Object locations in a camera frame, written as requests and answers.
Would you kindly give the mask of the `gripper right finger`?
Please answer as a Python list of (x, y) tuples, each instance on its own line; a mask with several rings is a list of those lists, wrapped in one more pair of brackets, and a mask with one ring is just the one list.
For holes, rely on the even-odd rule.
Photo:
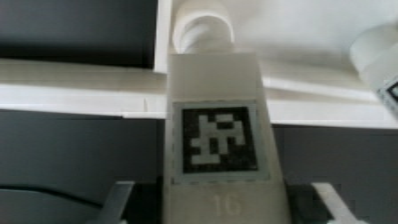
[(330, 183), (287, 185), (291, 224), (369, 224), (346, 206)]

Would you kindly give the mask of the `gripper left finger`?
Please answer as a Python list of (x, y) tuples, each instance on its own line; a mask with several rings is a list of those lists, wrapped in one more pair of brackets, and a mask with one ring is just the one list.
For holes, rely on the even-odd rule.
[(156, 183), (117, 181), (94, 219), (85, 224), (161, 224), (161, 190)]

